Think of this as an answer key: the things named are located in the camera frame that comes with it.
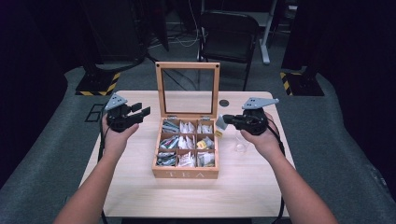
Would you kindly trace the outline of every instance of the hand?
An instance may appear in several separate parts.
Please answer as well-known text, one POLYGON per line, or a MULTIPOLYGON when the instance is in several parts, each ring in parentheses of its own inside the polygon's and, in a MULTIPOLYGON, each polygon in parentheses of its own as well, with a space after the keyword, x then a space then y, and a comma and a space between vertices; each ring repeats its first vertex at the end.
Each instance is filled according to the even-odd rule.
POLYGON ((111 157, 118 161, 126 148, 128 138, 137 131, 139 124, 136 123, 132 127, 124 130, 122 133, 117 133, 108 127, 107 114, 103 116, 102 124, 103 134, 106 135, 103 157, 111 157))
MULTIPOLYGON (((265 116, 270 119, 270 127, 277 132, 275 124, 271 121, 272 116, 265 112, 265 116)), ((245 130, 241 130, 242 136, 249 142, 251 142, 257 149, 257 151, 269 162, 271 162, 275 157, 282 156, 282 151, 279 148, 279 143, 277 142, 274 134, 267 129, 264 133, 260 135, 252 135, 245 130)))

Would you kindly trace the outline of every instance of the forearm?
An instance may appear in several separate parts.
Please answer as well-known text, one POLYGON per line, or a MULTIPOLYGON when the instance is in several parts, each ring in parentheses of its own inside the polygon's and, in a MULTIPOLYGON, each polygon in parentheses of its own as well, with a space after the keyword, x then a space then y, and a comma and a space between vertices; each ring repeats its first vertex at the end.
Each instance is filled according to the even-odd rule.
POLYGON ((54 223, 98 223, 117 161, 103 157, 54 223))
POLYGON ((270 161, 293 223, 337 223, 325 202, 308 186, 285 157, 270 161))

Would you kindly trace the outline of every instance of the yellow and black hazard tape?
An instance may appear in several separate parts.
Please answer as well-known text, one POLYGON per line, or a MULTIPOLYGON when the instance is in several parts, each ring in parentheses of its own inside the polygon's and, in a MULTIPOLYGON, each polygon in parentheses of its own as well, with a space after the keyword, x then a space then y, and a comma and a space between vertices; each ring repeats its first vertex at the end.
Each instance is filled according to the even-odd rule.
MULTIPOLYGON (((295 75, 295 76, 300 76, 301 73, 288 73, 289 75, 295 75)), ((283 82, 283 87, 285 88, 286 94, 287 95, 293 95, 293 92, 291 90, 290 84, 288 82, 288 78, 286 76, 286 73, 280 73, 280 78, 282 78, 282 82, 283 82)))
POLYGON ((120 73, 114 75, 106 91, 76 91, 76 95, 85 95, 85 96, 111 95, 111 93, 114 91, 114 88, 116 88, 116 84, 119 78, 120 78, 120 73))

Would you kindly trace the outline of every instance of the black chair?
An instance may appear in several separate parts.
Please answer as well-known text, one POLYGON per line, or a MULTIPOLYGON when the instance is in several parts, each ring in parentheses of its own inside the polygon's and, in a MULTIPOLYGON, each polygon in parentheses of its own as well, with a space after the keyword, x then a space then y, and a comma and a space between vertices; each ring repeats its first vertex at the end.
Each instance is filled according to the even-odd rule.
POLYGON ((245 63, 244 91, 259 29, 257 21, 249 15, 216 10, 203 12, 199 20, 199 62, 205 58, 207 62, 213 59, 245 63))

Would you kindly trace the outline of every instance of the gray carpet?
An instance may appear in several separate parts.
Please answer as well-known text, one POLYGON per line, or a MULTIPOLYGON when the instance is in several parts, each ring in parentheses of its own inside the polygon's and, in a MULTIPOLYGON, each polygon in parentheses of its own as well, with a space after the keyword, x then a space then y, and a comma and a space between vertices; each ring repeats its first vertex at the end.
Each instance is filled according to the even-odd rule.
MULTIPOLYGON (((277 35, 269 49, 271 63, 264 65, 259 49, 251 65, 247 91, 269 91, 276 105, 297 171, 330 206, 340 223, 396 223, 396 204, 380 184, 380 175, 365 158, 343 126, 342 113, 332 85, 321 75, 325 96, 288 96, 279 73, 286 35, 277 35)), ((150 48, 159 61, 195 62, 197 47, 172 43, 150 48)), ((107 64, 118 67, 122 64, 107 64)), ((222 63, 221 74, 242 74, 244 66, 222 63)), ((78 96, 75 88, 82 68, 65 74, 69 87, 64 100, 14 174, 0 191, 0 223, 51 223, 66 196, 78 188, 98 135, 98 123, 84 122, 92 105, 109 96, 78 96)), ((121 73, 119 90, 157 90, 154 65, 145 60, 121 73)), ((241 91, 243 81, 221 77, 221 91, 241 91)), ((270 223, 273 217, 253 218, 270 223)), ((109 217, 109 223, 121 218, 109 217)))

